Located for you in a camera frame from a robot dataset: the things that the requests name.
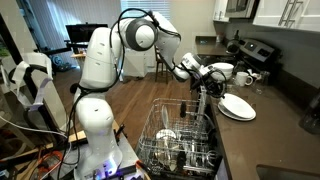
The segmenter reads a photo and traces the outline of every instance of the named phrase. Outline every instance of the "dishwasher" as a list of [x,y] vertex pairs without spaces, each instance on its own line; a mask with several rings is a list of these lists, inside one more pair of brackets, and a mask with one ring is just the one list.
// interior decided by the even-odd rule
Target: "dishwasher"
[[152,179],[213,179],[221,162],[215,127],[205,113],[206,90],[199,100],[153,101],[136,154]]

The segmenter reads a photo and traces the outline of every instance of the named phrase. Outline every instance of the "kitchen cabinet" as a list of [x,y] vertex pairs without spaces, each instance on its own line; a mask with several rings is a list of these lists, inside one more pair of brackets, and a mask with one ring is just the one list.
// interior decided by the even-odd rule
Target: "kitchen cabinet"
[[154,67],[154,48],[144,52],[126,50],[123,66],[123,75],[144,77],[148,72],[148,67]]
[[320,1],[260,0],[253,24],[319,31]]
[[229,18],[225,17],[228,0],[216,0],[214,5],[213,20],[221,22],[229,22]]

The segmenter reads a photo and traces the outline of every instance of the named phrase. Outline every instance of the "kitchen counter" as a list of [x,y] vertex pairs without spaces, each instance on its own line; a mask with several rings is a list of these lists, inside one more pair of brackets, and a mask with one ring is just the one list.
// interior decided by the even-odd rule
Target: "kitchen counter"
[[216,42],[216,37],[196,37],[196,50],[198,55],[230,56],[226,53],[226,46],[223,43]]
[[258,165],[320,176],[320,136],[300,128],[301,109],[273,87],[263,95],[249,87],[230,93],[247,101],[257,116],[248,122],[232,120],[218,110],[219,100],[210,98],[229,179],[259,179]]

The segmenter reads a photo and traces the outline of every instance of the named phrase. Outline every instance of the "wire rack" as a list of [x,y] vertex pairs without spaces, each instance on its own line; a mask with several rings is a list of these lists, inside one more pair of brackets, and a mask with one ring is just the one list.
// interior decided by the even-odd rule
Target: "wire rack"
[[[136,150],[153,174],[201,177],[213,173],[216,152],[209,143],[213,127],[211,119],[199,113],[204,111],[204,100],[154,100]],[[184,105],[186,116],[181,117]]]

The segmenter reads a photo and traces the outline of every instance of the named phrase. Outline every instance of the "mug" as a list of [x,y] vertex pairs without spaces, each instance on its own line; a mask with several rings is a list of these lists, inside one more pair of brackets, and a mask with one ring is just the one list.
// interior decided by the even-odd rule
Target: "mug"
[[252,84],[253,79],[246,72],[237,72],[235,84],[239,86],[250,85]]

